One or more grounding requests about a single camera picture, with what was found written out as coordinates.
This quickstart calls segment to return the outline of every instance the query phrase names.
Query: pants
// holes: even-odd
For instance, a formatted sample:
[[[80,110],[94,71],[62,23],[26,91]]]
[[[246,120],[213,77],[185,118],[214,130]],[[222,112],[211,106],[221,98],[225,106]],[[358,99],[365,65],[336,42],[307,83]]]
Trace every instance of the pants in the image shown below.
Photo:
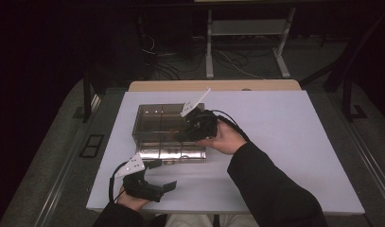
[[[168,217],[166,227],[213,227],[214,215],[173,214]],[[252,215],[219,215],[221,227],[258,227]]]

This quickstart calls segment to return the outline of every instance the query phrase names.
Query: transparent plastic box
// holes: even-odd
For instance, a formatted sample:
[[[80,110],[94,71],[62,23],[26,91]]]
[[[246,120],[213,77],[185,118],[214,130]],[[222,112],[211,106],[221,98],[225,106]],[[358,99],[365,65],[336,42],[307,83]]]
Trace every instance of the transparent plastic box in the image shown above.
[[[136,152],[144,160],[162,159],[165,164],[203,163],[206,161],[206,149],[194,142],[178,142],[174,134],[186,127],[180,112],[183,104],[140,105],[132,137]]]

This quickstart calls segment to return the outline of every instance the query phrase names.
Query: white table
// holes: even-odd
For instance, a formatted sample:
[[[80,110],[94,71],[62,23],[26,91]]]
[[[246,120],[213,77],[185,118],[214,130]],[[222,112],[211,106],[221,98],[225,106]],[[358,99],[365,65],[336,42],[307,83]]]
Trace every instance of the white table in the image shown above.
[[[129,160],[136,145],[131,137],[140,104],[184,103],[199,92],[128,92],[124,95],[88,209],[103,209],[114,169]],[[327,214],[363,214],[359,199],[305,91],[212,91],[203,100],[208,110],[228,113],[251,140],[296,183],[309,190]],[[207,162],[161,166],[147,171],[152,184],[178,181],[154,213],[248,213],[226,169],[231,156],[208,149]],[[115,182],[117,193],[122,179]]]

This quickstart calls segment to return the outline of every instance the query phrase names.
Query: gray carpet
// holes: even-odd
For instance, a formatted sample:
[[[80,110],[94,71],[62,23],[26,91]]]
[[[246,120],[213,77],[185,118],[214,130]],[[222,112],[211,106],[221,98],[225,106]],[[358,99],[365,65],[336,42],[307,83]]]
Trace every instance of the gray carpet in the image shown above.
[[[266,79],[280,79],[275,60],[269,54],[276,41],[260,38],[255,40],[254,44],[249,42],[251,41],[245,45],[233,45],[229,41],[218,41],[216,48],[228,58],[235,60],[235,64],[246,64],[242,67],[244,72]],[[287,42],[284,59],[293,79],[303,79],[326,66],[335,60],[345,47],[345,43],[330,43],[320,47],[320,42],[318,38]],[[236,53],[238,50],[250,56],[244,58]],[[169,67],[171,65],[172,71],[162,68],[166,73],[156,71],[152,79],[169,79],[169,77],[175,79],[176,76],[181,79],[204,79],[204,61],[200,63],[203,52],[199,42],[196,53],[192,60],[171,55],[163,56],[161,64],[167,68],[171,68]],[[215,79],[256,79],[237,71],[222,56],[218,53],[214,60]],[[325,93],[322,89],[325,79],[326,75],[314,80],[304,89],[309,93],[330,142],[366,211],[366,217],[327,216],[327,222],[330,226],[336,227],[384,227],[385,200],[359,155],[352,135],[346,127],[347,123],[344,122],[345,119],[341,117],[341,91],[335,94]],[[87,210],[85,206],[125,91],[126,89],[121,88],[109,89],[107,94],[102,96],[101,104],[92,118],[83,124],[81,119],[73,118],[77,108],[82,106],[81,84],[73,89],[62,104],[1,226],[34,226],[35,223],[38,226],[93,224],[98,214]],[[348,125],[358,130],[385,173],[385,119],[356,86],[353,90],[353,104],[359,105],[368,118],[356,119],[354,123]],[[102,147],[96,158],[80,158],[78,154],[90,134],[104,134]],[[58,177],[62,180],[62,184],[58,184]],[[48,197],[52,188],[60,189],[53,191],[57,197]],[[51,212],[45,213],[45,219],[38,219],[46,201],[51,204]]]

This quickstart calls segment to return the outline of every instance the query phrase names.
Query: person's left hand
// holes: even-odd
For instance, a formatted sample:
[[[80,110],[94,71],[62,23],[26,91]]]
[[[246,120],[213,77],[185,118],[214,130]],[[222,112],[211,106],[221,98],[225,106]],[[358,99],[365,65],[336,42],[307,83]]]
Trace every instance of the person's left hand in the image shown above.
[[[135,198],[132,196],[127,195],[127,192],[124,191],[124,186],[121,186],[119,189],[119,193],[121,193],[117,199],[117,204],[126,206],[134,211],[139,211],[142,209],[144,205],[149,203],[149,201],[144,199]]]

